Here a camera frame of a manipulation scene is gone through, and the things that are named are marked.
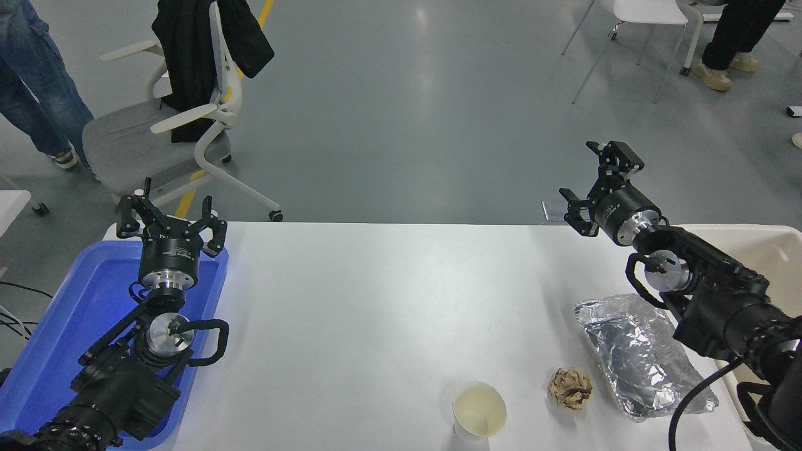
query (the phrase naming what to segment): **black cable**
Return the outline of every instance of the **black cable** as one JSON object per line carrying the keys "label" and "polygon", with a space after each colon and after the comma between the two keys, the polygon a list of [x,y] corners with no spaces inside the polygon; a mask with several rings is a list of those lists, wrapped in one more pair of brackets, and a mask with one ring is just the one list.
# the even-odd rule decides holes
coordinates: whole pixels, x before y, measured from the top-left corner
{"label": "black cable", "polygon": [[41,295],[47,296],[50,299],[53,299],[52,295],[49,295],[48,293],[45,293],[44,291],[41,290],[37,290],[35,288],[31,288],[29,286],[18,285],[17,283],[11,283],[11,282],[3,282],[2,280],[0,280],[0,285],[8,285],[8,286],[13,286],[15,288],[22,288],[23,290],[33,291],[34,293],[39,293]]}
{"label": "black cable", "polygon": [[[11,321],[14,324],[19,324],[19,323],[17,323],[17,320],[14,319],[14,317],[12,317],[10,315],[6,315],[5,313],[3,313],[1,311],[0,311],[0,316],[2,316],[3,318],[8,319],[9,321]],[[25,323],[22,323],[22,328],[24,328],[25,332],[28,332],[28,335],[30,335],[30,329],[25,325]]]}
{"label": "black cable", "polygon": [[131,282],[131,285],[128,286],[128,295],[131,296],[131,299],[135,300],[136,303],[141,304],[143,300],[142,296],[137,296],[136,293],[134,293],[134,285],[138,283],[138,281]]}
{"label": "black cable", "polygon": [[668,449],[669,451],[677,451],[677,425],[679,424],[679,417],[683,414],[683,411],[691,401],[702,392],[705,388],[709,387],[710,384],[714,383],[716,380],[721,379],[725,374],[728,372],[736,369],[743,361],[740,357],[736,357],[735,360],[732,360],[726,367],[721,368],[717,372],[709,375],[707,379],[703,380],[699,383],[699,385],[693,387],[687,395],[683,398],[683,400],[679,401],[679,405],[677,409],[674,410],[674,415],[671,416],[671,423],[668,425]]}
{"label": "black cable", "polygon": [[10,324],[10,323],[3,323],[3,326],[6,326],[6,327],[8,327],[8,328],[9,328],[9,329],[11,329],[12,331],[14,331],[14,333],[15,333],[15,334],[17,334],[17,335],[19,335],[19,336],[23,337],[24,339],[28,339],[28,337],[24,336],[24,335],[22,334],[22,332],[18,331],[17,329],[14,329],[14,328],[11,326],[11,324]]}

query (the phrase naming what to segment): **chair wheel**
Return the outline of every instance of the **chair wheel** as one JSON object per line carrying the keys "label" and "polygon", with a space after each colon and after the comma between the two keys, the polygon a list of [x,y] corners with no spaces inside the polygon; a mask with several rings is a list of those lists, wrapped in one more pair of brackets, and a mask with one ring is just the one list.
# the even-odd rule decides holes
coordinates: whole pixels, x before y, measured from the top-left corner
{"label": "chair wheel", "polygon": [[47,205],[39,204],[35,207],[31,207],[30,209],[34,210],[34,214],[36,216],[44,216],[50,212],[50,209],[47,208]]}

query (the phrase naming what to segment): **yellow floor line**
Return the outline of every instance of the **yellow floor line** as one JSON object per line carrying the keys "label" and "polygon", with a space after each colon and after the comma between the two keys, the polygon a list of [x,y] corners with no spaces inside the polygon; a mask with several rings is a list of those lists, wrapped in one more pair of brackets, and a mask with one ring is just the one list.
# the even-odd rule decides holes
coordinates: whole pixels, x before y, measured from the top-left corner
{"label": "yellow floor line", "polygon": [[[270,14],[270,8],[273,7],[273,0],[265,0],[265,5],[261,8],[261,13],[259,13],[259,18],[257,21],[259,22],[259,26],[264,28],[265,22],[267,21],[267,15]],[[239,71],[240,78],[242,78],[242,71]],[[225,93],[226,100],[230,92]],[[189,180],[195,180],[198,177],[203,175],[203,171],[198,171],[193,175],[189,176]],[[186,193],[184,196],[181,196],[181,200],[178,202],[178,208],[176,208],[176,217],[187,217],[187,213],[189,212],[189,207],[192,205],[192,199],[195,198],[195,189]]]}
{"label": "yellow floor line", "polygon": [[[201,178],[201,176],[203,176],[203,171],[198,171],[189,176],[189,180],[196,180],[197,178]],[[176,209],[176,217],[187,217],[189,206],[192,205],[192,199],[195,198],[195,191],[196,190],[193,189],[184,196],[181,196],[181,200],[178,202],[178,208]]]}

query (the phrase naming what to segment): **foil-wrapped package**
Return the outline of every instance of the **foil-wrapped package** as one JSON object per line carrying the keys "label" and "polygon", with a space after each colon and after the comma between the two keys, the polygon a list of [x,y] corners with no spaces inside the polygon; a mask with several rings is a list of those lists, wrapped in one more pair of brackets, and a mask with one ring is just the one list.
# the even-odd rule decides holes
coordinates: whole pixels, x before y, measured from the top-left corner
{"label": "foil-wrapped package", "polygon": [[[640,296],[584,301],[574,314],[601,358],[601,369],[624,414],[638,423],[670,415],[702,382],[682,345],[672,338],[673,324]],[[715,394],[705,388],[685,412],[712,412],[718,405]]]}

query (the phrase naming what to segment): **sneaker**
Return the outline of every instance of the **sneaker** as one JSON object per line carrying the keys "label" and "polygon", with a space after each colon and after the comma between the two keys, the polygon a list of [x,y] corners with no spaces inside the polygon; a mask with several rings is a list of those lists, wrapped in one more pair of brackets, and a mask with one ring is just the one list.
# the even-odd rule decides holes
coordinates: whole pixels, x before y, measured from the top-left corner
{"label": "sneaker", "polygon": [[705,66],[702,61],[698,61],[691,69],[710,89],[716,91],[728,91],[732,87],[732,82],[727,78],[725,71],[717,71]]}
{"label": "sneaker", "polygon": [[60,152],[58,155],[48,155],[48,157],[61,169],[72,169],[78,164],[78,158],[75,158],[71,148]]}
{"label": "sneaker", "polygon": [[760,69],[760,61],[752,56],[751,53],[738,52],[730,61],[730,69],[741,72],[757,72]]}

